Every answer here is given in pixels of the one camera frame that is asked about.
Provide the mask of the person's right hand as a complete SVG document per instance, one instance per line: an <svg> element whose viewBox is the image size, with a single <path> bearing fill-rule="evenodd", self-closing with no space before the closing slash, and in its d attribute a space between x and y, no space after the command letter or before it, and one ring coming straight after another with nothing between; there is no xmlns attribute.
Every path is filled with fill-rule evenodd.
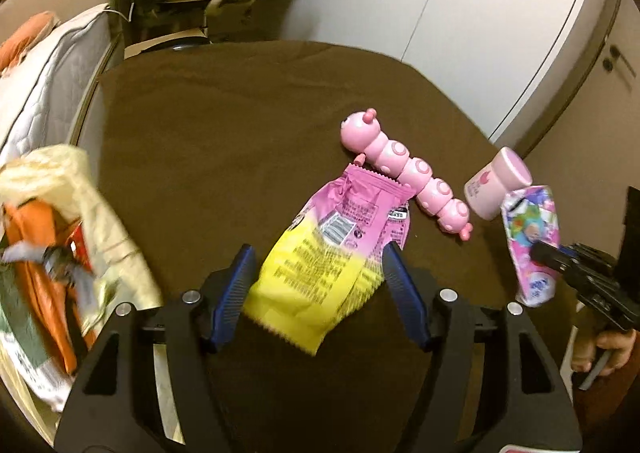
<svg viewBox="0 0 640 453"><path fill-rule="evenodd" d="M629 361L636 341L634 329L628 332L620 332L619 329L605 329L605 323L600 315L589 307L584 307L577 312L574 325L577 327L577 335L574 341L572 360L570 360L570 367L574 372L589 372L596 362L599 350L611 351L611 357L608 358L600 376L612 374Z"/></svg>

